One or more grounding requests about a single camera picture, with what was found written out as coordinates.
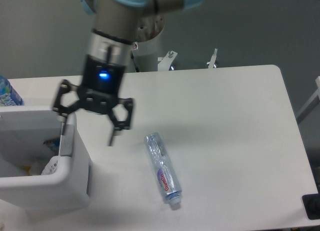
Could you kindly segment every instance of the purple label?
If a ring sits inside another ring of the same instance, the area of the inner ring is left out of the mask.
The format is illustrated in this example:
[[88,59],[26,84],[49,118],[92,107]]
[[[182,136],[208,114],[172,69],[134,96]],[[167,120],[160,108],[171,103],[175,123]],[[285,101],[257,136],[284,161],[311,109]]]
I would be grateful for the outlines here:
[[160,168],[158,170],[157,176],[158,176],[158,180],[159,180],[161,188],[167,193],[170,188],[169,188],[168,181],[166,179],[165,173],[162,168]]

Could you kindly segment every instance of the blue led light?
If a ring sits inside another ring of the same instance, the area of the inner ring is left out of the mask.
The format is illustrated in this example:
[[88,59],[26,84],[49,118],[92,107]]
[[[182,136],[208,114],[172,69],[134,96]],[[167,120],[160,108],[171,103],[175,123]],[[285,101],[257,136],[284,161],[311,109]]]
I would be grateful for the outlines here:
[[107,72],[105,71],[102,71],[101,73],[99,73],[99,76],[101,79],[103,80],[108,80],[110,78],[110,74],[108,74]]

